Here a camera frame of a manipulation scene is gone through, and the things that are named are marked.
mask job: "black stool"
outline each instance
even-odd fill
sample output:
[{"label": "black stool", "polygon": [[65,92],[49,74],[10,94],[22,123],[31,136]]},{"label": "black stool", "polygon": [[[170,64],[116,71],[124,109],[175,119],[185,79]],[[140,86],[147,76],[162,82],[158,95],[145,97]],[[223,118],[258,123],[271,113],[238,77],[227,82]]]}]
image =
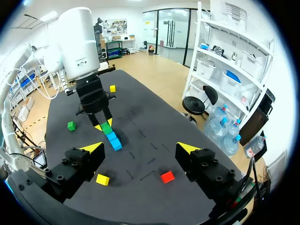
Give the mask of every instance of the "black stool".
[{"label": "black stool", "polygon": [[[214,105],[218,100],[218,94],[216,90],[211,86],[203,86],[203,90],[207,96],[207,99],[209,99],[210,103]],[[182,101],[182,106],[188,113],[185,113],[184,116],[192,123],[197,124],[196,120],[191,115],[202,115],[205,111],[204,103],[207,101],[207,99],[202,102],[196,97],[185,97]]]}]

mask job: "blue cube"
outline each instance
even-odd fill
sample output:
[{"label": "blue cube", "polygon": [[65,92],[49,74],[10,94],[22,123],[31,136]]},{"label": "blue cube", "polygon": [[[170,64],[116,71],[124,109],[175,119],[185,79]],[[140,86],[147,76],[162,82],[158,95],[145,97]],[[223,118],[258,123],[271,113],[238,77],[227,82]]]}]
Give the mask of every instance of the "blue cube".
[{"label": "blue cube", "polygon": [[116,139],[117,136],[114,132],[111,132],[109,134],[106,135],[106,137],[108,138],[108,140],[111,142],[113,139]]},{"label": "blue cube", "polygon": [[118,138],[113,139],[111,141],[111,144],[115,151],[120,150],[122,148],[121,142],[118,140]]}]

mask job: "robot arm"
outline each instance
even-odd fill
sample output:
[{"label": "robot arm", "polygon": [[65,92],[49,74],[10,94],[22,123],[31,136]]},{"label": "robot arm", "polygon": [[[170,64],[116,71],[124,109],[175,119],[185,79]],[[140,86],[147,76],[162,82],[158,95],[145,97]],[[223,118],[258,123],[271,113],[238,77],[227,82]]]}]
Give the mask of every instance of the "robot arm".
[{"label": "robot arm", "polygon": [[[100,67],[91,11],[85,7],[68,10],[59,17],[60,41],[57,47],[39,49],[25,48],[14,69],[4,78],[0,85],[0,114],[2,131],[7,144],[7,153],[23,154],[12,125],[10,101],[7,97],[11,84],[17,77],[20,68],[25,70],[44,64],[50,72],[61,72],[63,85],[66,86],[64,73],[68,80],[75,80],[76,90],[82,105],[82,112],[87,113],[93,126],[99,122],[95,113],[103,111],[107,120],[112,118],[108,108],[109,98],[102,88],[98,69]],[[28,170],[30,161],[22,156],[10,156],[4,151],[0,155],[13,170]]]}]

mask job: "black table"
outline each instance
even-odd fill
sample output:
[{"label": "black table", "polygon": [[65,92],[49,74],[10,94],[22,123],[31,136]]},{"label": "black table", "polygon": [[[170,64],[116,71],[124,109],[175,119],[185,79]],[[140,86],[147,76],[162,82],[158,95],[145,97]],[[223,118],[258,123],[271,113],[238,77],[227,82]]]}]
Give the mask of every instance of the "black table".
[{"label": "black table", "polygon": [[[67,97],[60,93],[50,103],[46,132],[49,168],[71,147],[104,142],[106,158],[96,175],[110,177],[109,185],[102,186],[95,175],[64,204],[97,218],[128,223],[195,225],[207,220],[215,203],[185,176],[175,159],[176,142],[211,148],[227,168],[238,168],[197,127],[124,71],[103,74],[101,81],[107,91],[116,85],[117,97],[109,108],[112,129],[123,145],[119,151],[113,150],[86,114],[75,115],[80,103],[77,94]],[[102,112],[96,116],[100,123],[105,122]],[[69,121],[76,123],[73,132],[67,128]],[[160,175],[168,170],[175,180],[164,184]]]}]

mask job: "yellow cube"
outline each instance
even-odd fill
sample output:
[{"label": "yellow cube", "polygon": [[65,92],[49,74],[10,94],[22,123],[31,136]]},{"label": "yellow cube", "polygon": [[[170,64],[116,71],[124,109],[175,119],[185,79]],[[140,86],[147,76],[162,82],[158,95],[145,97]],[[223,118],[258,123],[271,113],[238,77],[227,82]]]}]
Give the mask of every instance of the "yellow cube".
[{"label": "yellow cube", "polygon": [[111,85],[109,89],[111,92],[116,92],[116,85]]},{"label": "yellow cube", "polygon": [[109,181],[109,177],[98,174],[97,179],[96,179],[96,183],[107,186],[108,181]]}]

